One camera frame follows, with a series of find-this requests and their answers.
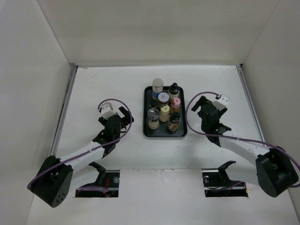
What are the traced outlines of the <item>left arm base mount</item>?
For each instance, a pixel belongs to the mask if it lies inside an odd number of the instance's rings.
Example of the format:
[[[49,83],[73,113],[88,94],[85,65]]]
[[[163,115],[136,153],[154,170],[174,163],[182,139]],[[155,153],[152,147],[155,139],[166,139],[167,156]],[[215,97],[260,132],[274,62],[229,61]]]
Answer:
[[[120,170],[106,170],[96,162],[89,166],[98,172],[96,180],[78,187],[75,191],[76,198],[116,198],[119,197]]]

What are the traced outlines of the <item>black cap white bottle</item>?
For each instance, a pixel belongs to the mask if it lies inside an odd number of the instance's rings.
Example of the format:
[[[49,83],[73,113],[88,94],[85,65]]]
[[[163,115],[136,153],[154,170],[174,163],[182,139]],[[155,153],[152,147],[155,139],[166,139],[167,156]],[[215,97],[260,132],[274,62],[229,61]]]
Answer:
[[[180,93],[180,88],[176,82],[169,86],[168,95],[169,102],[172,102],[174,98],[178,98]]]

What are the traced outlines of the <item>silver lid blue-label jar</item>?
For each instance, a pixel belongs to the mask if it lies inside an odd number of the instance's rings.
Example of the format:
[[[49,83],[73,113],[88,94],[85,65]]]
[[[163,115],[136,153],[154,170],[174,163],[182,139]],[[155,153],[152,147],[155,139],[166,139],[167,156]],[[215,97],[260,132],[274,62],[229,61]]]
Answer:
[[[152,82],[152,97],[157,99],[159,94],[163,91],[163,80],[160,78],[156,78]]]

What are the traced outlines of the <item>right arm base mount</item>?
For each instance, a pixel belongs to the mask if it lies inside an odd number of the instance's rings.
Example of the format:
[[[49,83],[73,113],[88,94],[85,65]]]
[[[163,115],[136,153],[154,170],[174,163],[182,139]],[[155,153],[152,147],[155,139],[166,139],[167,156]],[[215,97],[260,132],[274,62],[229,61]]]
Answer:
[[[231,160],[218,168],[202,170],[204,195],[206,197],[248,197],[245,182],[230,180],[225,171],[235,163]]]

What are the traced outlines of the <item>yellow cap spice bottle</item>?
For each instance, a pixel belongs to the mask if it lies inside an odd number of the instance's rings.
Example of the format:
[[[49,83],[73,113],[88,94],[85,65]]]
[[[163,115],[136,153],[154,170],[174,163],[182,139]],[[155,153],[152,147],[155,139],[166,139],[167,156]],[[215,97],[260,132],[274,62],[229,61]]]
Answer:
[[[169,111],[170,111],[170,107],[169,105],[163,105],[160,108],[160,116],[159,116],[159,120],[161,122],[167,122],[169,120]]]

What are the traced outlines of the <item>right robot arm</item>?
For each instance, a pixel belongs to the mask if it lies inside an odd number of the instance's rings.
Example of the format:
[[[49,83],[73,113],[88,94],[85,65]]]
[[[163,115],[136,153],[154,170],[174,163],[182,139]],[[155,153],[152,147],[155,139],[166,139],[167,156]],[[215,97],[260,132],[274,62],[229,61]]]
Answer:
[[[234,187],[241,182],[259,186],[264,193],[277,197],[289,188],[298,188],[299,177],[296,170],[300,165],[284,149],[263,141],[238,137],[232,129],[220,122],[227,111],[229,97],[216,94],[211,101],[198,94],[199,99],[191,108],[202,119],[200,135],[218,147],[230,150],[250,162],[255,172],[233,169],[234,160],[218,168],[217,180],[222,190]]]

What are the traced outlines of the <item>pink cap spice bottle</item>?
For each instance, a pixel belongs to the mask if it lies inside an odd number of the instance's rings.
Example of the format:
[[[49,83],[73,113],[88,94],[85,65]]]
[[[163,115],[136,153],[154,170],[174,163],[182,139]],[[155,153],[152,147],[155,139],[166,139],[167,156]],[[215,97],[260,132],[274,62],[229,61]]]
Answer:
[[[170,104],[170,114],[180,112],[181,100],[178,97],[174,97]]]

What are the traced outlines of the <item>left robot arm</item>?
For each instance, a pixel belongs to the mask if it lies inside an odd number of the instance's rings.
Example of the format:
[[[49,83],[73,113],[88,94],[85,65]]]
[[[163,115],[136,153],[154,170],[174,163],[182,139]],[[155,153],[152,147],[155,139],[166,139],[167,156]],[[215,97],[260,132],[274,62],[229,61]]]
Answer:
[[[73,175],[88,165],[97,170],[89,175],[90,184],[79,187],[76,193],[109,191],[109,184],[105,182],[106,169],[97,160],[107,157],[115,149],[120,139],[128,133],[134,118],[126,105],[119,107],[122,116],[113,110],[109,102],[101,105],[98,110],[99,122],[104,127],[100,133],[85,147],[68,156],[47,157],[35,178],[27,185],[30,192],[52,208],[59,206],[67,197]]]

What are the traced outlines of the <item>black cap brown spice bottle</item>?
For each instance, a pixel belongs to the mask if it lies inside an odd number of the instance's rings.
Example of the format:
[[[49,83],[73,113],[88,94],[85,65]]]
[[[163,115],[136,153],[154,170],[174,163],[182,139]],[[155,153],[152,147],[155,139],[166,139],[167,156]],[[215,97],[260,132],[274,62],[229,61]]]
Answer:
[[[171,132],[176,132],[179,129],[181,122],[181,117],[178,112],[171,113],[169,115],[169,121],[168,121],[168,130]]]

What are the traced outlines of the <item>red label lid jar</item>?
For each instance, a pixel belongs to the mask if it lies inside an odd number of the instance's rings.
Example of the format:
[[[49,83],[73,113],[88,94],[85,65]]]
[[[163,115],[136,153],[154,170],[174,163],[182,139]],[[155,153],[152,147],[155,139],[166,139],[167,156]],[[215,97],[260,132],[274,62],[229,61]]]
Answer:
[[[161,92],[159,93],[158,97],[157,97],[157,100],[158,100],[158,108],[161,109],[161,107],[165,106],[165,105],[168,105],[169,103],[169,95],[168,93],[166,92]]]

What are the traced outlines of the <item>small dark pepper bottle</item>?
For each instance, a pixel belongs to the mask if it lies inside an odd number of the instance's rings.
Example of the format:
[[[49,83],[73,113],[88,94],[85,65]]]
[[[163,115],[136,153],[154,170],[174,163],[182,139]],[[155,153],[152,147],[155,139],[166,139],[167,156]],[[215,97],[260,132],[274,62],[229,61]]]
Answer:
[[[158,102],[157,102],[157,100],[156,100],[156,99],[152,99],[152,100],[150,101],[150,108],[151,108],[151,109],[157,109],[157,107],[158,107]]]

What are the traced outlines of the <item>clear dome lid jar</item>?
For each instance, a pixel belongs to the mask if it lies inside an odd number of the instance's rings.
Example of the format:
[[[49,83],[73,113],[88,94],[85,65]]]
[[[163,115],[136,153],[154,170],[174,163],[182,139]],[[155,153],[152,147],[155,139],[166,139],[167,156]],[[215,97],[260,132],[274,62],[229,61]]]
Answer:
[[[151,108],[148,110],[148,127],[156,130],[159,127],[160,112],[158,109]]]

